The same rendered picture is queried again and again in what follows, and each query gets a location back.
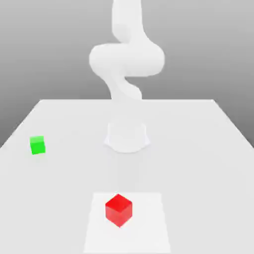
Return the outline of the small green cube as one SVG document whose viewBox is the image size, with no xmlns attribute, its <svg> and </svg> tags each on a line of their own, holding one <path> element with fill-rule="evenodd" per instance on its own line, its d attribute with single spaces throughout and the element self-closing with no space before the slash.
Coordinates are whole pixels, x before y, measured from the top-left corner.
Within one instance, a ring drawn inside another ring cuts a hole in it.
<svg viewBox="0 0 254 254">
<path fill-rule="evenodd" d="M 30 137 L 30 148 L 33 155 L 45 153 L 46 147 L 44 137 L 43 136 Z"/>
</svg>

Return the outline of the small red cube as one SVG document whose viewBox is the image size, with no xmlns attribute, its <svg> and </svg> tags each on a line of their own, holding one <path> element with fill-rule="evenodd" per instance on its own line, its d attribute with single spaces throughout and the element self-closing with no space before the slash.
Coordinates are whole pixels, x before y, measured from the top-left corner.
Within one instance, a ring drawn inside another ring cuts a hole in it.
<svg viewBox="0 0 254 254">
<path fill-rule="evenodd" d="M 132 202 L 116 194 L 105 204 L 105 216 L 113 224 L 122 227 L 132 217 Z"/>
</svg>

